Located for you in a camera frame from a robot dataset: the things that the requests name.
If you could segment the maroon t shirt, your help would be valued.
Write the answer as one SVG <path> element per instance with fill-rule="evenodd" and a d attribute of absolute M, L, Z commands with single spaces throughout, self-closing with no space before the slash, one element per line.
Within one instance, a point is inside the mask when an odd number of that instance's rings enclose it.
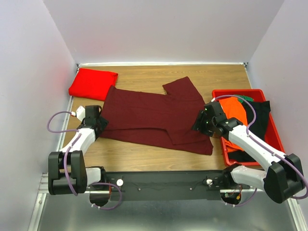
<path fill-rule="evenodd" d="M 188 77 L 163 85 L 165 94 L 111 87 L 102 117 L 109 123 L 102 138 L 211 155 L 207 135 L 192 126 L 204 100 Z"/>

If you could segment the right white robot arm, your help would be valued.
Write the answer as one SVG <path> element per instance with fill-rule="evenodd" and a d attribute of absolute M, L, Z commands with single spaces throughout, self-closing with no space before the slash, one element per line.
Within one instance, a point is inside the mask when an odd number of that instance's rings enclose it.
<path fill-rule="evenodd" d="M 263 190 L 276 203 L 281 204 L 308 188 L 299 157 L 271 147 L 253 134 L 236 118 L 228 119 L 219 102 L 204 105 L 192 127 L 205 135 L 218 135 L 241 147 L 256 160 L 261 170 L 233 164 L 222 172 L 225 187 L 244 184 Z"/>

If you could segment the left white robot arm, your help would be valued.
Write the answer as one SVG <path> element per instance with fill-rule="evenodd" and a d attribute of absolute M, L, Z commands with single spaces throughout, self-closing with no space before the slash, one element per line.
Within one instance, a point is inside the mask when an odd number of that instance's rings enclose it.
<path fill-rule="evenodd" d="M 62 114 L 57 112 L 47 123 L 47 130 L 51 133 L 74 132 L 71 141 L 62 149 L 51 152 L 48 156 L 48 191 L 51 195 L 84 193 L 88 186 L 105 183 L 106 176 L 103 167 L 85 167 L 84 155 L 88 148 L 100 137 L 108 125 L 108 121 L 101 116 L 102 107 L 99 105 L 80 106 L 75 112 L 65 111 L 76 117 L 81 124 L 77 129 L 52 130 L 52 119 Z"/>

